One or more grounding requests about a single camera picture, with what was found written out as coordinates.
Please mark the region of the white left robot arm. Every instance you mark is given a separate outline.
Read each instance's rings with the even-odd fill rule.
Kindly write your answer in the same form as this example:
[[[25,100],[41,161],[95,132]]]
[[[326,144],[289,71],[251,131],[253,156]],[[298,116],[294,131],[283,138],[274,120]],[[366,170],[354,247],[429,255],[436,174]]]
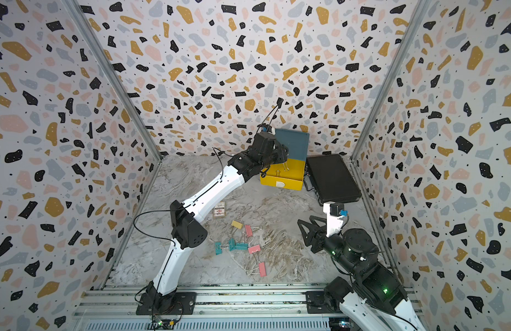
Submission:
[[[191,253],[207,238],[205,218],[214,207],[252,177],[260,176],[273,164],[286,162],[288,154],[288,148],[277,141],[262,145],[256,143],[234,155],[219,174],[194,196],[182,203],[171,203],[171,236],[174,242],[152,281],[155,295],[165,297],[176,291]]]

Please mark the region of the yellow drawer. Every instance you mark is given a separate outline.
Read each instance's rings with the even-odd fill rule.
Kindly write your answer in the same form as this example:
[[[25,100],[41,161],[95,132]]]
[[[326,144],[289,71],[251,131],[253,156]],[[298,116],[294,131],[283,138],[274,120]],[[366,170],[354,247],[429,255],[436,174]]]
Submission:
[[[274,164],[264,177],[260,176],[260,183],[264,186],[286,190],[302,190],[306,161],[288,159],[286,162],[288,167],[292,168],[292,171],[284,172],[282,164]]]

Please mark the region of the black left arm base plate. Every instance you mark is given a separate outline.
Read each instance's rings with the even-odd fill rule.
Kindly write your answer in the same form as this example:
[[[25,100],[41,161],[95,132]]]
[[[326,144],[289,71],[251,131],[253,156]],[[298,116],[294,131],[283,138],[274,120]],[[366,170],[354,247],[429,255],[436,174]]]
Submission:
[[[167,295],[157,292],[150,281],[141,291],[138,300],[136,315],[161,315],[161,314],[193,314],[196,304],[196,292],[178,292],[174,290]]]

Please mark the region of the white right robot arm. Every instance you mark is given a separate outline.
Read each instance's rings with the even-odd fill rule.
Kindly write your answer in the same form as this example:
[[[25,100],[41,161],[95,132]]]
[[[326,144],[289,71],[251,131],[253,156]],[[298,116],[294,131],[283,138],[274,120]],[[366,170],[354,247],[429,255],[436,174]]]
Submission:
[[[380,250],[362,228],[347,228],[343,203],[327,202],[324,217],[298,220],[306,247],[326,252],[340,275],[306,294],[310,314],[342,313],[361,330],[424,330],[407,291],[378,260]]]

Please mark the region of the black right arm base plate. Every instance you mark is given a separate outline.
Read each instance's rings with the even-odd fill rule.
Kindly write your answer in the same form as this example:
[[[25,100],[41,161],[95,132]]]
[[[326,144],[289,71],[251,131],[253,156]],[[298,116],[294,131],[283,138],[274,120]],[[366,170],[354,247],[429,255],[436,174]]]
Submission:
[[[340,302],[338,298],[325,291],[307,291],[306,308],[309,314],[340,314]]]

